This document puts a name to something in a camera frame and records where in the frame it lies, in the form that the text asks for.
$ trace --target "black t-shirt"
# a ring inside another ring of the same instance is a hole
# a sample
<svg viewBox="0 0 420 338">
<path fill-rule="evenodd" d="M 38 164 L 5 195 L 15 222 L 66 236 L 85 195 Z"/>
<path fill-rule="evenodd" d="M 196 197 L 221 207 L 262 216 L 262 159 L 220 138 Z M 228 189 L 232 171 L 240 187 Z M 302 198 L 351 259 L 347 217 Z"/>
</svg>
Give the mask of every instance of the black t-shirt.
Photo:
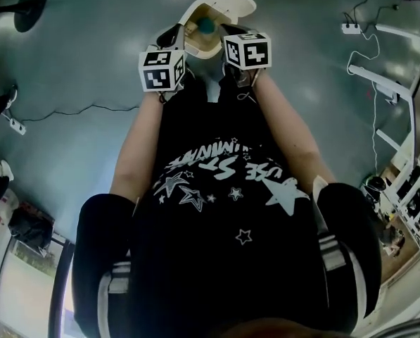
<svg viewBox="0 0 420 338">
<path fill-rule="evenodd" d="M 323 326 L 312 205 L 253 109 L 165 111 L 153 185 L 139 205 L 111 194 L 85 203 L 72 282 L 88 337 L 98 336 L 98 281 L 128 249 L 123 318 L 133 337 L 206 337 L 263 317 Z"/>
</svg>

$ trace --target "white star print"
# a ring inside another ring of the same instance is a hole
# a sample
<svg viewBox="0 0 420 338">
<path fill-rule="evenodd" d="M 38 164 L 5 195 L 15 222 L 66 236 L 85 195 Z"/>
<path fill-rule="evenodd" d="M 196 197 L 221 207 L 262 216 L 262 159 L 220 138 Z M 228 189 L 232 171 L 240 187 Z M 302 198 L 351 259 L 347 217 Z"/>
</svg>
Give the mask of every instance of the white star print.
<svg viewBox="0 0 420 338">
<path fill-rule="evenodd" d="M 238 198 L 243 198 L 244 195 L 241 194 L 241 188 L 237 189 L 237 188 L 231 188 L 231 192 L 229 194 L 229 196 L 231 198 L 233 198 L 234 201 L 237 201 Z"/>
<path fill-rule="evenodd" d="M 198 190 L 191 190 L 188 187 L 182 187 L 181 185 L 179 188 L 186 193 L 179 204 L 191 203 L 199 212 L 201 212 L 203 203 L 206 203 L 205 199 L 202 198 L 201 193 Z"/>
<path fill-rule="evenodd" d="M 185 179 L 181 178 L 183 172 L 177 173 L 173 177 L 166 177 L 165 183 L 158 189 L 154 195 L 161 192 L 163 189 L 166 189 L 166 195 L 168 198 L 172 195 L 174 188 L 178 184 L 189 184 Z"/>
<path fill-rule="evenodd" d="M 250 230 L 239 230 L 238 236 L 235 238 L 240 241 L 241 245 L 244 245 L 247 242 L 252 242 L 252 238 L 250 238 Z"/>
<path fill-rule="evenodd" d="M 262 181 L 272 193 L 272 197 L 266 205 L 280 204 L 289 216 L 294 215 L 294 204 L 297 198 L 310 199 L 308 195 L 297 188 L 297 180 L 293 177 L 288 178 L 281 184 L 268 179 Z"/>
</svg>

